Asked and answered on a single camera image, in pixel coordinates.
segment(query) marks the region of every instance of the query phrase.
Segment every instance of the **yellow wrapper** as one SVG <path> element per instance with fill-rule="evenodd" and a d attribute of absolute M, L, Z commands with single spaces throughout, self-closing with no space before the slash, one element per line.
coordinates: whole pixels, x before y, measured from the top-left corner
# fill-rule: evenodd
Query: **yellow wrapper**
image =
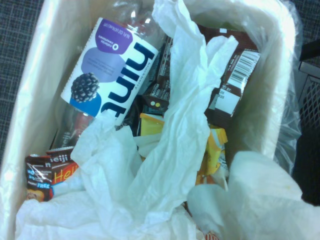
<path fill-rule="evenodd" d="M 164 127 L 164 119 L 162 116 L 152 114 L 140 114 L 141 118 L 141 136 L 160 134 Z"/>
<path fill-rule="evenodd" d="M 161 116 L 152 114 L 140 114 L 141 118 L 141 136 L 159 134 L 162 132 L 165 124 Z M 210 125 L 210 135 L 206 144 L 200 170 L 198 171 L 196 184 L 203 183 L 206 176 L 214 174 L 219 166 L 218 159 L 223 145 L 228 141 L 226 131 L 223 128 Z"/>

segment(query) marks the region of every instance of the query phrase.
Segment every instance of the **hint water bottle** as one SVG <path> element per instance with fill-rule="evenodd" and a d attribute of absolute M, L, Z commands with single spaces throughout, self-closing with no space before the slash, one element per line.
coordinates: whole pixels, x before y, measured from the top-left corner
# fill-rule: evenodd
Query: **hint water bottle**
<path fill-rule="evenodd" d="M 164 42 L 141 0 L 116 1 L 104 11 L 61 97 L 66 101 L 52 148 L 74 146 L 103 111 L 120 126 Z"/>

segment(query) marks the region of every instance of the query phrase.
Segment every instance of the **brown snack wrapper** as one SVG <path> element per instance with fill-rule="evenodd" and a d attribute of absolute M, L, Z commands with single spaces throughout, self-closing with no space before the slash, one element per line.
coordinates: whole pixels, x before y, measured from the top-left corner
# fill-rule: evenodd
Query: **brown snack wrapper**
<path fill-rule="evenodd" d="M 257 46 L 245 32 L 225 28 L 208 28 L 201 25 L 198 25 L 198 27 L 207 43 L 214 37 L 224 36 L 229 38 L 231 35 L 239 42 L 221 78 L 220 88 L 213 90 L 210 104 L 205 111 L 209 124 L 226 129 L 244 94 L 247 82 L 260 59 L 260 54 Z M 172 44 L 172 38 L 168 37 L 161 57 L 159 72 L 155 77 L 155 84 L 149 87 L 143 95 L 150 108 L 162 112 L 165 112 L 169 106 L 170 49 Z"/>
<path fill-rule="evenodd" d="M 244 94 L 260 54 L 257 46 L 245 32 L 225 28 L 207 28 L 200 25 L 199 30 L 207 43 L 217 36 L 226 38 L 234 36 L 239 42 L 221 78 L 220 89 L 213 90 L 209 107 L 205 111 L 209 124 L 226 129 Z"/>
<path fill-rule="evenodd" d="M 165 112 L 170 98 L 170 51 L 173 39 L 166 38 L 163 53 L 160 57 L 158 73 L 154 76 L 154 84 L 142 95 L 145 103 L 153 109 Z"/>
<path fill-rule="evenodd" d="M 25 158 L 26 199 L 49 201 L 51 188 L 51 163 L 49 156 L 30 155 Z"/>
<path fill-rule="evenodd" d="M 79 167 L 78 164 L 70 158 L 74 147 L 64 147 L 51 149 L 46 152 L 49 155 L 52 171 L 52 181 L 50 188 L 50 196 L 55 195 L 55 185 L 64 182 Z"/>

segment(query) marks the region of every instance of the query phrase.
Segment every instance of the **white tissue paper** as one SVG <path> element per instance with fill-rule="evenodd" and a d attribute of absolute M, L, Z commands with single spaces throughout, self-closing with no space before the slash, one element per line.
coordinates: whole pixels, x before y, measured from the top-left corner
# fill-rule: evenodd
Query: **white tissue paper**
<path fill-rule="evenodd" d="M 116 131 L 102 113 L 76 144 L 71 158 L 79 168 L 59 195 L 21 206 L 16 239 L 204 239 L 181 204 L 210 134 L 204 112 L 211 92 L 238 42 L 217 37 L 206 46 L 182 0 L 156 0 L 153 17 L 173 38 L 170 105 L 158 144 L 142 163 L 130 128 Z"/>
<path fill-rule="evenodd" d="M 197 185 L 187 197 L 192 218 L 220 240 L 318 240 L 320 207 L 305 203 L 291 176 L 271 159 L 239 152 L 228 191 Z"/>

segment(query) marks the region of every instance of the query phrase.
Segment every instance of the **paper towel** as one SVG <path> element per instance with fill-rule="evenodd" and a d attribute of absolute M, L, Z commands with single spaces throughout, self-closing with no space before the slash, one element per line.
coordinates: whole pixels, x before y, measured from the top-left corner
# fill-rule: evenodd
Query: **paper towel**
<path fill-rule="evenodd" d="M 182 0 L 156 0 L 153 17 L 173 38 L 159 143 L 142 163 L 130 128 L 116 131 L 115 119 L 102 113 L 75 146 L 71 158 L 79 168 L 61 195 L 22 205 L 16 239 L 203 239 L 181 204 L 210 134 L 204 112 L 211 92 L 238 42 L 218 37 L 206 45 Z"/>

